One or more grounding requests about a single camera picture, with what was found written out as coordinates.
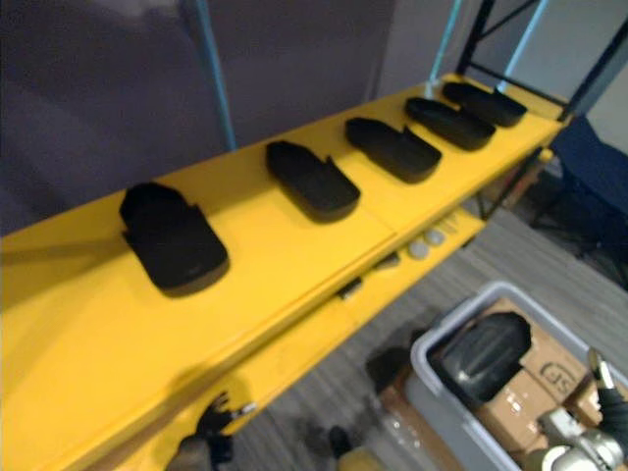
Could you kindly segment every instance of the black chair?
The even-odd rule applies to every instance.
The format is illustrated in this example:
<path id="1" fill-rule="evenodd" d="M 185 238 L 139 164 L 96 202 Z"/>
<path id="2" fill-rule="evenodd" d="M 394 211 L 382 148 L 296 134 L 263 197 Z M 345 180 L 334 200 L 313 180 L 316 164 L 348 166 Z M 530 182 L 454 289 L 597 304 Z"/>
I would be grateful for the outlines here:
<path id="1" fill-rule="evenodd" d="M 570 195 L 587 221 L 587 234 L 577 240 L 577 256 L 604 249 L 628 289 L 628 156 L 602 142 L 584 116 L 562 130 L 550 148 L 560 159 L 562 190 L 539 210 L 531 226 L 564 231 L 540 221 Z"/>

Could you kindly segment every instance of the plastic storage bin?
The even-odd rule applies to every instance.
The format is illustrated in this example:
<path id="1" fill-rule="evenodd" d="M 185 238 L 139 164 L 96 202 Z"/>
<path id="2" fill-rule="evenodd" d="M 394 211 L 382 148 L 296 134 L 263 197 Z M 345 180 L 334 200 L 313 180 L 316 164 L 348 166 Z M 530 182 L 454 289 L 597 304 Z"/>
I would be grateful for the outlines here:
<path id="1" fill-rule="evenodd" d="M 428 362 L 427 354 L 443 338 L 502 297 L 521 307 L 578 360 L 587 364 L 589 347 L 556 321 L 534 299 L 506 282 L 485 285 L 477 296 L 465 300 L 439 319 L 412 345 L 411 361 L 415 374 L 409 376 L 405 384 L 405 394 L 408 401 L 449 446 L 458 461 L 469 470 L 519 471 L 521 468 L 462 402 L 446 388 Z M 611 369 L 616 382 L 628 384 L 623 375 L 614 368 Z"/>

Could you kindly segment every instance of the yellow shelving unit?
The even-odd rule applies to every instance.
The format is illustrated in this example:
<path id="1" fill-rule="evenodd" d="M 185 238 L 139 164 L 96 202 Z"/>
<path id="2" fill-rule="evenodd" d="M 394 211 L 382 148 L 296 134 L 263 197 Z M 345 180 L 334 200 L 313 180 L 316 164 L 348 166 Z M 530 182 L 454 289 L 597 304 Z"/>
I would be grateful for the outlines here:
<path id="1" fill-rule="evenodd" d="M 158 179 L 199 205 L 229 251 L 230 271 L 201 292 L 169 298 L 150 283 L 122 238 L 122 191 L 4 237 L 4 467 L 81 468 L 185 407 L 560 129 L 527 113 L 464 152 L 404 117 L 405 99 L 421 93 L 272 139 L 332 155 L 361 189 L 357 209 L 333 224 L 308 220 L 278 188 L 265 168 L 268 141 Z M 443 152 L 438 169 L 398 182 L 344 139 L 355 116 L 410 126 Z M 390 300 L 383 293 L 377 305 Z"/>
<path id="2" fill-rule="evenodd" d="M 193 404 L 171 417 L 167 424 L 156 427 L 152 438 L 145 443 L 141 442 L 141 438 L 129 443 L 117 454 L 103 459 L 98 468 L 118 467 L 134 471 L 164 469 L 181 439 L 193 433 L 198 417 L 207 404 L 222 391 L 229 392 L 233 405 L 255 401 L 258 410 L 261 410 L 375 317 L 392 299 L 480 231 L 484 222 L 463 209 L 456 209 L 434 227 L 443 232 L 446 239 L 441 245 L 431 246 L 424 260 L 410 257 L 405 245 L 399 247 L 396 252 L 400 262 L 397 266 L 364 273 L 362 287 L 349 299 L 342 300 L 337 295 L 330 298 L 214 382 Z M 234 422 L 229 432 L 236 432 L 250 418 L 252 416 Z M 129 457 L 120 461 L 134 448 L 137 449 Z"/>

